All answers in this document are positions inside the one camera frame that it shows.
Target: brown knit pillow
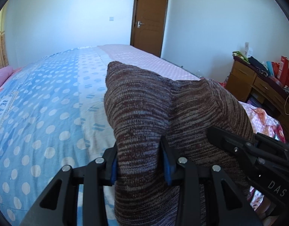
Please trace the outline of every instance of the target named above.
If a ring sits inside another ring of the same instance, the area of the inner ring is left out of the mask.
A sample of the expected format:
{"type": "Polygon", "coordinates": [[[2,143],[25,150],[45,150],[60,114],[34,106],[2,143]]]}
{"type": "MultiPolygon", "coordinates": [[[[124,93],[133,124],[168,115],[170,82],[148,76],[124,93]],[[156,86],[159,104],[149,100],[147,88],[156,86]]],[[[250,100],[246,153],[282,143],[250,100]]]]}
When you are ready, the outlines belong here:
{"type": "Polygon", "coordinates": [[[175,225],[179,188],[168,187],[164,180],[159,161],[162,135],[197,165],[222,166],[248,193],[249,185],[236,159],[207,141],[210,126],[253,141],[245,110],[218,83],[173,81],[111,62],[106,85],[105,110],[118,148],[115,215],[120,225],[175,225]]]}

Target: pink pillow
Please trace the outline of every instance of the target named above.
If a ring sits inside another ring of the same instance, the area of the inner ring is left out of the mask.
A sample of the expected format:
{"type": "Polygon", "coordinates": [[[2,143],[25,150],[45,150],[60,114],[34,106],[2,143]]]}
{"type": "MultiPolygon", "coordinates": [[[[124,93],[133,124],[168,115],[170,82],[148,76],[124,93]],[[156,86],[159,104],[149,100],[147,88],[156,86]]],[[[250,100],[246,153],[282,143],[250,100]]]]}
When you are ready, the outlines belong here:
{"type": "Polygon", "coordinates": [[[11,66],[6,66],[0,69],[0,87],[10,77],[12,72],[13,72],[13,68],[11,66]]]}

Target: door handle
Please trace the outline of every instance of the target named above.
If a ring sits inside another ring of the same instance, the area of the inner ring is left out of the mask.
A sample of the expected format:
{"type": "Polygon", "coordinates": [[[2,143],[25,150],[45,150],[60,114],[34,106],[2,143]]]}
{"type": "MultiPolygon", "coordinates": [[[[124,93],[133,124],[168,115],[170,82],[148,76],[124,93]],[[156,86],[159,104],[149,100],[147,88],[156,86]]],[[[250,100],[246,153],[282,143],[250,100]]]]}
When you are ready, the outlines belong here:
{"type": "Polygon", "coordinates": [[[144,24],[141,23],[141,21],[138,21],[138,23],[137,23],[137,28],[140,28],[141,25],[144,25],[144,24]]]}
{"type": "Polygon", "coordinates": [[[263,84],[261,84],[262,87],[266,88],[267,90],[269,90],[266,86],[264,86],[263,84]]]}

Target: blue gripper pad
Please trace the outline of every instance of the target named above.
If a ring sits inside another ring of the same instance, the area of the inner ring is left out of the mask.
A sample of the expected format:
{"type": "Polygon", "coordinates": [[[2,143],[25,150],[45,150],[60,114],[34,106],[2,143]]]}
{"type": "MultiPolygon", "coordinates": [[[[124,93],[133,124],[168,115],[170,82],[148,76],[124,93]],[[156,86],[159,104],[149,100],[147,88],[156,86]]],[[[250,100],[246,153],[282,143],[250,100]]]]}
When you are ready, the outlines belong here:
{"type": "Polygon", "coordinates": [[[169,164],[169,159],[167,157],[166,152],[163,150],[163,170],[164,170],[164,179],[167,182],[168,186],[171,186],[172,184],[172,174],[175,172],[176,170],[176,166],[175,165],[170,165],[169,164]]]}
{"type": "Polygon", "coordinates": [[[116,180],[117,180],[117,157],[113,160],[112,163],[111,183],[114,185],[116,180]]]}

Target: blue polka dot bedsheet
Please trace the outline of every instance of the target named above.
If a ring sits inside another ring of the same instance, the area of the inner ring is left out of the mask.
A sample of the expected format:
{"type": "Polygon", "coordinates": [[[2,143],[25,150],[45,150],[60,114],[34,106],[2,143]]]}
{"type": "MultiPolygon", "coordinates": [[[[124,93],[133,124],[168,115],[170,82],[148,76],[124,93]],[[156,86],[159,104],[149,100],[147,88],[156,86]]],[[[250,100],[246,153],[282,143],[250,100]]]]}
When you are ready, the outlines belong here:
{"type": "MultiPolygon", "coordinates": [[[[0,210],[13,226],[65,164],[87,165],[114,145],[103,98],[108,63],[121,61],[173,80],[199,80],[128,45],[56,53],[10,77],[0,89],[0,210]]],[[[114,188],[104,187],[110,226],[114,188]]],[[[82,188],[78,225],[82,225],[82,188]]]]}

